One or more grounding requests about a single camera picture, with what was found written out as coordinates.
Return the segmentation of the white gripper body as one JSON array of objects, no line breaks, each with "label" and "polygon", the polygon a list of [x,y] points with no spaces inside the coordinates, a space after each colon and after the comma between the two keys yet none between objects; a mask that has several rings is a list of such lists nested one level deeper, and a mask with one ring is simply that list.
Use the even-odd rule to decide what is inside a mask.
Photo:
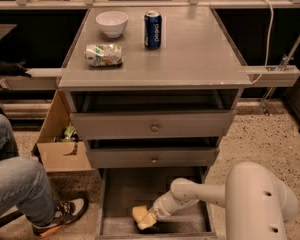
[{"label": "white gripper body", "polygon": [[175,197],[171,191],[168,191],[153,203],[153,206],[148,212],[155,220],[161,220],[172,216],[180,210],[189,208],[196,203],[196,199],[180,199]]}]

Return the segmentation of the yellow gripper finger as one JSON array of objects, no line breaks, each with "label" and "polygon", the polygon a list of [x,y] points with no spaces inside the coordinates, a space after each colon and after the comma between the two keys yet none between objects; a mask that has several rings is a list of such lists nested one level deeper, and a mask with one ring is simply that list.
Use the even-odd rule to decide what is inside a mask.
[{"label": "yellow gripper finger", "polygon": [[144,215],[140,215],[137,220],[137,225],[140,230],[151,228],[156,223],[157,223],[157,217],[152,212],[148,212]]}]

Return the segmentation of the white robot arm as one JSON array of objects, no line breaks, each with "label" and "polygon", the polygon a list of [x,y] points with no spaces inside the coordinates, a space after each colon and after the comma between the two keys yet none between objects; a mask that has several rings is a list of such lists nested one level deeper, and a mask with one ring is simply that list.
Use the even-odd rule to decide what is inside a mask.
[{"label": "white robot arm", "polygon": [[295,218],[299,207],[293,190],[271,171],[241,162],[223,185],[177,178],[152,207],[137,206],[132,216],[144,230],[200,201],[225,209],[226,240],[287,240],[285,223]]}]

